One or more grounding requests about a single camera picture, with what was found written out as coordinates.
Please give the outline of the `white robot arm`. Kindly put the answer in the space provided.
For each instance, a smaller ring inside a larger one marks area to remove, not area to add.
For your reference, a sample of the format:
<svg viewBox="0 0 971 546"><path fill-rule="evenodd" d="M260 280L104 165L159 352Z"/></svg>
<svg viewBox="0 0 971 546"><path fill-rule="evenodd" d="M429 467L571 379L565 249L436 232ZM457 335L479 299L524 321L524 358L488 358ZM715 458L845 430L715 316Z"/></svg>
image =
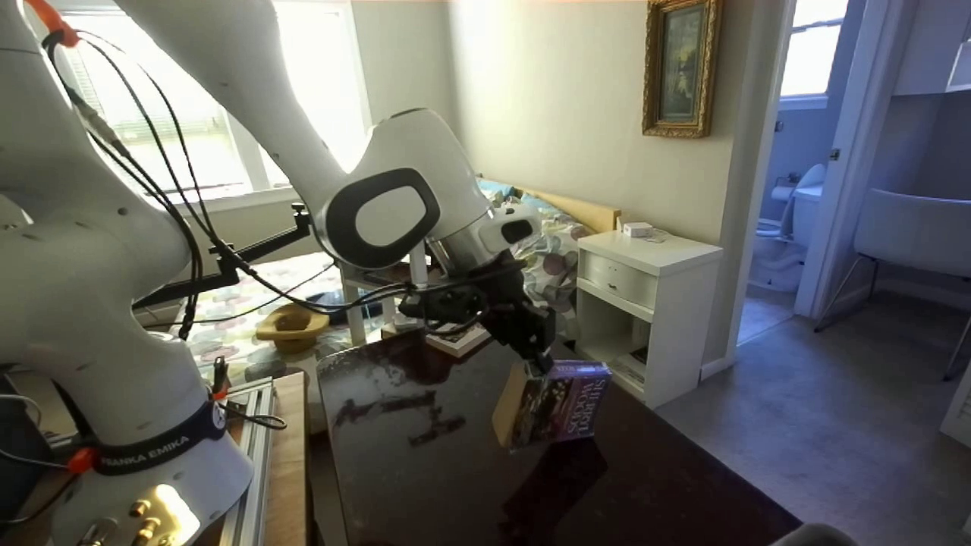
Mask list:
<svg viewBox="0 0 971 546"><path fill-rule="evenodd" d="M0 238L0 356L73 395L101 445L101 484L244 485L253 467L224 438L196 361L133 319L140 299L183 273L188 243L98 157L23 4L0 4L0 191L30 216ZM274 154L331 253L385 266L421 240L440 243L492 336L549 363L552 319L519 293L476 177L435 112L385 119L360 165L342 169L290 90L271 0L119 6Z"/></svg>

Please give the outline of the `robot base with lights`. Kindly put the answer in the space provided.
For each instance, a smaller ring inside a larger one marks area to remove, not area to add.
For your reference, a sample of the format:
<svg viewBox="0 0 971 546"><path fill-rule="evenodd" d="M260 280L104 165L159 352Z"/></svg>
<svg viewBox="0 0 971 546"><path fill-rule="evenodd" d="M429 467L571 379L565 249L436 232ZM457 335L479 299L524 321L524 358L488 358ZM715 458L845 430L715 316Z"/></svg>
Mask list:
<svg viewBox="0 0 971 546"><path fill-rule="evenodd" d="M192 546L233 510L253 484L230 438L204 439L159 467L107 473L98 449L71 463L73 485L55 505L50 546Z"/></svg>

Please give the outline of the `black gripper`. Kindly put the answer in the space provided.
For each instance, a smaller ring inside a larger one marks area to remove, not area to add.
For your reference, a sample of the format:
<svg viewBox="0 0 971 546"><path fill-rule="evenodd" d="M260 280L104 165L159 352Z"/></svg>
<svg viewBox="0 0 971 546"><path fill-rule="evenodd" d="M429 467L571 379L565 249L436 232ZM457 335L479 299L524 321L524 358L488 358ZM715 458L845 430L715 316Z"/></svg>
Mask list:
<svg viewBox="0 0 971 546"><path fill-rule="evenodd" d="M429 321L479 321L498 344L521 349L535 377L549 377L556 367L552 313L530 303L521 266L511 254L440 286L409 290L402 313Z"/></svg>

